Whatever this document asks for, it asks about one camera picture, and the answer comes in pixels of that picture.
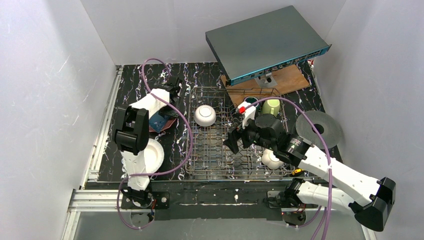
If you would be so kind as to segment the dark blue plate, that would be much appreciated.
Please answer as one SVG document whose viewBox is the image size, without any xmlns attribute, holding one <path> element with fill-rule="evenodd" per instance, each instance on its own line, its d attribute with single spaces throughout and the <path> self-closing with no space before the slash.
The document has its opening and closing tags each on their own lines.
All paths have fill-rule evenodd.
<svg viewBox="0 0 424 240">
<path fill-rule="evenodd" d="M 169 119 L 172 119 L 169 115 L 161 116 L 159 112 L 156 112 L 150 119 L 149 119 L 149 126 L 156 128 L 156 125 L 159 124 L 160 127 L 159 130 L 162 128 L 162 125 L 166 123 Z"/>
</svg>

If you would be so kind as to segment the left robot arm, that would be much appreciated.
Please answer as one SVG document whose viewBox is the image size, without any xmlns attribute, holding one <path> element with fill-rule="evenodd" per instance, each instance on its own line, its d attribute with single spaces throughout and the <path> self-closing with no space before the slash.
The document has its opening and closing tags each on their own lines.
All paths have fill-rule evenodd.
<svg viewBox="0 0 424 240">
<path fill-rule="evenodd" d="M 167 82 L 140 100 L 116 109 L 112 139 L 123 157 L 123 167 L 129 176 L 127 189 L 122 194 L 129 200 L 145 205 L 148 201 L 149 174 L 155 173 L 164 161 L 162 145 L 150 138 L 150 119 L 173 113 L 183 88 L 179 77 Z"/>
</svg>

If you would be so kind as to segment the cream white mug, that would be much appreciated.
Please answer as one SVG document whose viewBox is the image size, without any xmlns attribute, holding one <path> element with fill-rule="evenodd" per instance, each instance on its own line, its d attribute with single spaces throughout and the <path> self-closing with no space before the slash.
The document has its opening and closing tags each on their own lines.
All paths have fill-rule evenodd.
<svg viewBox="0 0 424 240">
<path fill-rule="evenodd" d="M 270 149 L 263 150 L 260 160 L 270 170 L 277 170 L 284 165 L 284 162 L 279 160 Z"/>
</svg>

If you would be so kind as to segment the patterned white bowl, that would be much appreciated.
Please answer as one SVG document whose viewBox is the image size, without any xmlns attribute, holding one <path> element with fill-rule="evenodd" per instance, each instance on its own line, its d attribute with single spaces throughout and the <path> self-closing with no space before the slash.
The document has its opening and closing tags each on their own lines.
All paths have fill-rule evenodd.
<svg viewBox="0 0 424 240">
<path fill-rule="evenodd" d="M 210 105 L 200 105 L 194 112 L 194 121 L 201 127 L 210 127 L 216 122 L 216 111 Z"/>
</svg>

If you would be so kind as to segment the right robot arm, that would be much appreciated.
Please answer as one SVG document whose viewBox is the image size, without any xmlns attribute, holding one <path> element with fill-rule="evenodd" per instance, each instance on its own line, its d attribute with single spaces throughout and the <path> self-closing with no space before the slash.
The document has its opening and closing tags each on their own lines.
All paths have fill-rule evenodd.
<svg viewBox="0 0 424 240">
<path fill-rule="evenodd" d="M 294 178 L 283 192 L 273 197 L 277 204 L 312 204 L 344 212 L 376 232 L 384 230 L 396 199 L 396 183 L 388 178 L 364 175 L 347 165 L 328 160 L 327 155 L 309 140 L 285 131 L 272 114 L 243 120 L 224 140 L 234 154 L 256 145 L 270 150 L 279 162 L 298 167 L 327 181 L 334 189 Z"/>
</svg>

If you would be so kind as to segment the dark green mug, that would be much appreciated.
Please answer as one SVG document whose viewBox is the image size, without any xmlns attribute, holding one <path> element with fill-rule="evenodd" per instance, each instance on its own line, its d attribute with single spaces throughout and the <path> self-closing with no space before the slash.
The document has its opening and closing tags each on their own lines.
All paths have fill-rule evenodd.
<svg viewBox="0 0 424 240">
<path fill-rule="evenodd" d="M 253 104 L 256 101 L 258 101 L 258 99 L 254 96 L 247 96 L 247 97 L 244 98 L 244 101 L 249 103 L 249 104 Z"/>
</svg>

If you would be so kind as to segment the maroon plate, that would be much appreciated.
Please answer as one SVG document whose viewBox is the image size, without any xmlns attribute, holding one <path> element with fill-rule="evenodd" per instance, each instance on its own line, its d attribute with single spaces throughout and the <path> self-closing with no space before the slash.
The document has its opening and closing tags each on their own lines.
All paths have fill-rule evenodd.
<svg viewBox="0 0 424 240">
<path fill-rule="evenodd" d="M 163 132 L 163 131 L 165 131 L 165 130 L 167 130 L 167 129 L 171 128 L 171 127 L 172 127 L 172 125 L 175 123 L 175 121 L 176 121 L 176 120 L 177 120 L 176 118 L 169 119 L 166 123 L 164 123 L 164 124 L 161 126 L 161 129 L 159 129 L 159 127 L 160 127 L 160 125 L 159 125 L 159 124 L 157 124 L 157 125 L 155 126 L 156 128 L 153 128 L 152 126 L 149 126 L 149 132 L 150 132 L 150 133 L 161 133 L 161 132 Z"/>
</svg>

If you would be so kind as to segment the white plate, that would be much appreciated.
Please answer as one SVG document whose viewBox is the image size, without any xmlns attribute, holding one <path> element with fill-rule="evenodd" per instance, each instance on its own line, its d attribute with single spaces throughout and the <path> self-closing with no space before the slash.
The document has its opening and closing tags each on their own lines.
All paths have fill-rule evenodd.
<svg viewBox="0 0 424 240">
<path fill-rule="evenodd" d="M 143 151 L 145 170 L 147 173 L 155 173 L 164 161 L 165 153 L 163 146 L 155 139 L 150 138 Z"/>
</svg>

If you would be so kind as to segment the light green mug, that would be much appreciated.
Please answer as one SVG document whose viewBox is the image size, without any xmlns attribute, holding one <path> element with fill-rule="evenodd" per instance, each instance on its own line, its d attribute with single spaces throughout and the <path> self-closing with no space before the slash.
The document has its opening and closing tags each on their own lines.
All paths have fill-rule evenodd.
<svg viewBox="0 0 424 240">
<path fill-rule="evenodd" d="M 280 107 L 281 103 L 279 99 L 268 99 L 262 105 L 261 114 L 271 114 L 277 117 L 280 111 Z"/>
</svg>

